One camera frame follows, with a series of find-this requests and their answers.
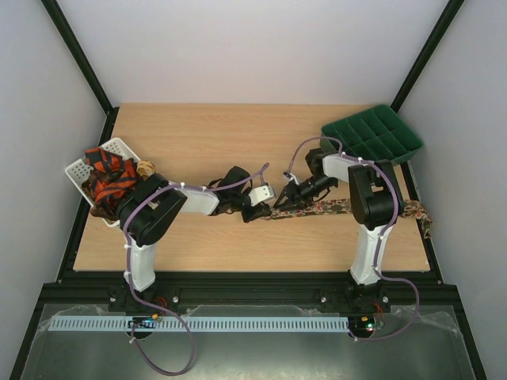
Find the floral patterned tie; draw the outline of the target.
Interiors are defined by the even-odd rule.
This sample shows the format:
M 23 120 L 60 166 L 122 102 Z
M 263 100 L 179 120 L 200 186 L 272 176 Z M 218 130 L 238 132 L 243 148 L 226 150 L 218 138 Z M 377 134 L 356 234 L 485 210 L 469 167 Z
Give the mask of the floral patterned tie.
M 429 213 L 424 208 L 422 203 L 417 200 L 405 199 L 404 210 L 401 214 L 402 218 L 416 219 L 421 224 L 423 238 L 431 238 L 431 230 L 433 228 L 433 221 L 429 217 Z M 271 208 L 271 214 L 261 217 L 261 220 L 281 220 L 307 216 L 318 215 L 351 215 L 352 206 L 350 199 L 329 199 L 318 201 L 314 205 L 302 210 L 295 211 L 280 211 Z

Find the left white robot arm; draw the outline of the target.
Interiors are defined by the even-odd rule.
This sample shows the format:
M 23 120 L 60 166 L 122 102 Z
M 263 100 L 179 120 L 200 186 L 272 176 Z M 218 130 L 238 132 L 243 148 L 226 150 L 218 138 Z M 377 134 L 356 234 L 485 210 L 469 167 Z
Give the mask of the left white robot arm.
M 263 177 L 266 169 L 251 175 L 234 166 L 224 177 L 202 186 L 172 182 L 158 173 L 140 183 L 116 210 L 126 241 L 124 279 L 129 287 L 143 292 L 154 283 L 156 244 L 178 215 L 238 212 L 244 222 L 269 216 L 268 202 L 275 192 Z

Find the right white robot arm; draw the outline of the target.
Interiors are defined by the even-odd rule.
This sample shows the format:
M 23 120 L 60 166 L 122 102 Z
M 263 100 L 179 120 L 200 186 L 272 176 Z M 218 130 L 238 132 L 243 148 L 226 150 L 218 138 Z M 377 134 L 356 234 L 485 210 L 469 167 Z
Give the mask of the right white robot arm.
M 350 207 L 360 232 L 356 257 L 350 268 L 356 284 L 347 288 L 345 300 L 351 308 L 362 310 L 373 300 L 368 285 L 382 279 L 387 239 L 404 210 L 393 165 L 388 160 L 369 161 L 343 152 L 327 154 L 320 148 L 310 150 L 305 161 L 311 176 L 299 181 L 288 169 L 285 176 L 289 181 L 274 208 L 302 211 L 315 205 L 315 197 L 321 193 L 329 193 L 341 182 L 349 185 Z

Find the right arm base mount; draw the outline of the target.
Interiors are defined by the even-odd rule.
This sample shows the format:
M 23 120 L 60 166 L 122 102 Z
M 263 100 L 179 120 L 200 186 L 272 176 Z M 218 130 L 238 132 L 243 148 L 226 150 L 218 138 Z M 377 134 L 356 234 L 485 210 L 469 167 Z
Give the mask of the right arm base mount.
M 381 286 L 359 287 L 345 285 L 320 292 L 320 309 L 323 313 L 342 315 L 369 315 L 379 311 L 389 313 L 391 306 Z

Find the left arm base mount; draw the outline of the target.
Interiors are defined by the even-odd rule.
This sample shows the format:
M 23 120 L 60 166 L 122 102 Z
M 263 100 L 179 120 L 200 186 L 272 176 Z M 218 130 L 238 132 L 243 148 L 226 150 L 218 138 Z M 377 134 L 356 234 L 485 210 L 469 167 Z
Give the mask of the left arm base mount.
M 177 287 L 152 285 L 145 291 L 134 291 L 134 293 L 144 302 L 164 307 L 176 313 L 178 312 L 180 289 Z M 109 312 L 124 313 L 127 316 L 147 316 L 149 314 L 161 313 L 159 309 L 153 306 L 147 306 L 142 302 L 136 301 L 132 296 L 130 287 L 126 283 L 110 287 L 108 297 Z

